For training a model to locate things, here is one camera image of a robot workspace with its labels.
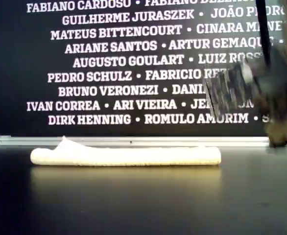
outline black tabletop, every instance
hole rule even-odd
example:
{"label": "black tabletop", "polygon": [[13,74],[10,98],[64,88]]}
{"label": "black tabletop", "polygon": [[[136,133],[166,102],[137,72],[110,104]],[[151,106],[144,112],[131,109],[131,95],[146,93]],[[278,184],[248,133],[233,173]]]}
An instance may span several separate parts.
{"label": "black tabletop", "polygon": [[287,235],[287,150],[220,167],[33,167],[0,148],[0,235]]}

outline black wall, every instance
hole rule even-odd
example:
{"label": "black wall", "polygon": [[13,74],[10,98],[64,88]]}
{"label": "black wall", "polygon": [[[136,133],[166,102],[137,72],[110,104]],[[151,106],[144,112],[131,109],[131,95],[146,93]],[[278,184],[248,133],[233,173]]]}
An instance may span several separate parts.
{"label": "black wall", "polygon": [[[146,1],[141,0],[140,4],[136,4],[135,0],[131,1],[129,8],[104,8],[92,10],[73,10],[59,12],[40,12],[27,13],[27,1],[25,0],[0,0],[0,135],[13,136],[262,136],[263,120],[255,120],[253,110],[242,108],[237,110],[237,114],[230,114],[228,117],[233,119],[233,123],[227,121],[214,123],[212,119],[208,119],[208,109],[192,109],[194,99],[204,99],[205,95],[199,94],[172,94],[172,85],[180,86],[189,84],[199,84],[200,79],[187,80],[146,80],[147,70],[182,70],[182,69],[199,69],[204,65],[199,64],[199,55],[206,53],[222,53],[225,54],[225,61],[222,63],[208,64],[207,69],[226,68],[230,62],[230,53],[252,52],[258,56],[259,47],[240,47],[240,48],[213,48],[213,42],[216,38],[239,38],[240,40],[248,40],[249,38],[257,39],[258,32],[248,31],[247,22],[257,22],[255,14],[248,14],[249,7],[255,6],[254,1],[234,1],[216,0],[217,3],[201,3],[205,0],[198,0],[197,4],[181,4],[171,5],[169,3],[175,0],[168,0],[168,4],[162,6],[145,6]],[[276,1],[268,1],[271,9],[277,9]],[[213,18],[215,8],[242,8],[242,17],[229,18]],[[120,13],[129,12],[130,18],[135,16],[135,12],[141,11],[168,11],[168,10],[194,10],[194,19],[175,19],[168,21],[146,21],[146,22],[118,22],[118,23],[93,23],[81,25],[63,25],[62,18],[64,16],[73,15],[89,15],[104,13]],[[271,12],[268,16],[274,28],[271,28],[271,35],[281,39],[280,21],[282,15]],[[220,24],[235,23],[240,24],[244,32],[229,33],[201,33],[197,31],[199,24]],[[178,25],[180,33],[175,35],[157,35],[157,36],[141,36],[141,37],[103,37],[98,36],[80,40],[51,40],[52,30],[70,30],[70,29],[93,29],[99,32],[99,28],[116,28],[116,27],[135,27],[135,26],[156,26],[156,25]],[[210,48],[200,49],[177,49],[170,50],[169,46],[172,40],[185,39],[209,39]],[[155,41],[156,50],[149,51],[127,51],[127,52],[111,52],[112,42],[122,43],[130,41]],[[108,43],[108,52],[101,53],[79,53],[65,54],[67,45],[71,44],[87,44],[87,43]],[[111,57],[124,56],[126,60],[130,56],[182,54],[182,64],[176,65],[152,65],[152,66],[110,66],[110,67],[92,67],[92,68],[73,68],[76,58],[89,57]],[[189,57],[193,57],[194,61],[190,62]],[[131,71],[131,81],[107,81],[94,82],[87,81],[88,72],[96,71]],[[48,83],[48,73],[56,72],[82,72],[85,74],[84,82],[77,83]],[[141,78],[137,78],[136,74],[141,74]],[[107,96],[101,95],[100,86],[129,86],[129,85],[158,85],[158,95],[139,95],[139,96]],[[79,86],[95,86],[97,95],[95,96],[76,96],[76,97],[59,97],[59,87],[79,87]],[[136,100],[151,99],[173,99],[177,109],[172,110],[140,110],[136,105]],[[97,100],[100,110],[93,111],[57,111],[55,110],[56,101],[84,101]],[[133,110],[113,110],[117,100],[133,100]],[[52,111],[27,111],[27,102],[53,101]],[[131,116],[130,124],[77,124],[78,115],[126,115]],[[194,117],[194,123],[187,124],[145,124],[145,115],[147,114],[182,114],[186,117]],[[74,115],[76,125],[49,125],[49,116],[56,115]]]}

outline silver trim strip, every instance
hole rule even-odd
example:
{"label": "silver trim strip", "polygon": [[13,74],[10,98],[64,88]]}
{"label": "silver trim strip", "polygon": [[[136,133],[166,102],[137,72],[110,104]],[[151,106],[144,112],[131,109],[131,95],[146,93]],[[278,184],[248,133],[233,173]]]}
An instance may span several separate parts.
{"label": "silver trim strip", "polygon": [[[99,147],[268,147],[267,137],[68,137]],[[62,137],[0,136],[0,146],[57,146]]]}

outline blurry object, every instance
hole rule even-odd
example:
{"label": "blurry object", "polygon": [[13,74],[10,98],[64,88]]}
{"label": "blurry object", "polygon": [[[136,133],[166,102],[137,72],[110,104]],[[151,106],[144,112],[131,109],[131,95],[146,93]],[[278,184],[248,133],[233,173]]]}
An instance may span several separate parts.
{"label": "blurry object", "polygon": [[35,165],[219,165],[221,153],[216,147],[94,148],[63,137],[54,150],[34,149],[30,159]]}
{"label": "blurry object", "polygon": [[284,45],[271,46],[265,13],[265,1],[257,0],[263,56],[235,63],[227,71],[203,81],[211,114],[218,117],[251,99],[260,115],[271,122],[265,131],[270,145],[287,144],[287,0],[283,24]]}

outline black cable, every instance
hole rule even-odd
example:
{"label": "black cable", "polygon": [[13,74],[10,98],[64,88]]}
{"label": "black cable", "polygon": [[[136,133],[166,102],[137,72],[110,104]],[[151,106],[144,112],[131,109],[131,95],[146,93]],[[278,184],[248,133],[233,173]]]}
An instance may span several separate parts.
{"label": "black cable", "polygon": [[270,41],[269,29],[267,26],[265,0],[256,0],[256,6],[260,26],[260,37],[261,37],[261,45],[264,55],[264,61],[266,66],[269,67],[271,64],[270,61],[271,41]]}

